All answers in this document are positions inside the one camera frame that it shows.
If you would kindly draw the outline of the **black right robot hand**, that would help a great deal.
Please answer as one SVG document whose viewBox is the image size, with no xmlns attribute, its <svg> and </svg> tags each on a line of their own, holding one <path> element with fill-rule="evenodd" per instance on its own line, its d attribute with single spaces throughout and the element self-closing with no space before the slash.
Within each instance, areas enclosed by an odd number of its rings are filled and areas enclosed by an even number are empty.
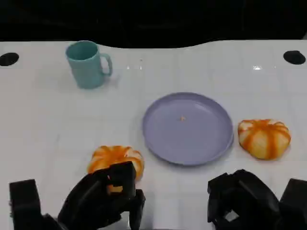
<svg viewBox="0 0 307 230">
<path fill-rule="evenodd" d="M 279 200 L 256 175 L 244 169 L 208 182 L 207 220 L 217 230 L 274 230 Z"/>
</svg>

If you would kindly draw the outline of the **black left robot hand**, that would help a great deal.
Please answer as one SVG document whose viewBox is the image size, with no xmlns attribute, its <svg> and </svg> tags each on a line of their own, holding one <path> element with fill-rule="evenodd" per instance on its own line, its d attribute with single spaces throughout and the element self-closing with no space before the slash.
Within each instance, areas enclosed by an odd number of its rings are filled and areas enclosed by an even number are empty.
<svg viewBox="0 0 307 230">
<path fill-rule="evenodd" d="M 97 230 L 129 212 L 129 226 L 138 230 L 146 199 L 143 191 L 135 188 L 135 178 L 130 161 L 86 175 L 67 196 L 58 221 L 68 230 Z"/>
</svg>

